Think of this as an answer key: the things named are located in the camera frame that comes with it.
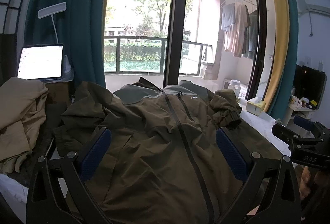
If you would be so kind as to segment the person right hand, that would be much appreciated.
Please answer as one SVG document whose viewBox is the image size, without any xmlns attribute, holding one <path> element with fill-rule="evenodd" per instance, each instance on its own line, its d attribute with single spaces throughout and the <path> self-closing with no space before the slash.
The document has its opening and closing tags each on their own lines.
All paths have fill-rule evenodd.
<svg viewBox="0 0 330 224">
<path fill-rule="evenodd" d="M 301 200 L 308 197 L 311 182 L 314 182 L 318 187 L 327 187 L 329 185 L 329 171 L 318 171 L 312 176 L 309 167 L 304 167 L 299 186 Z"/>
</svg>

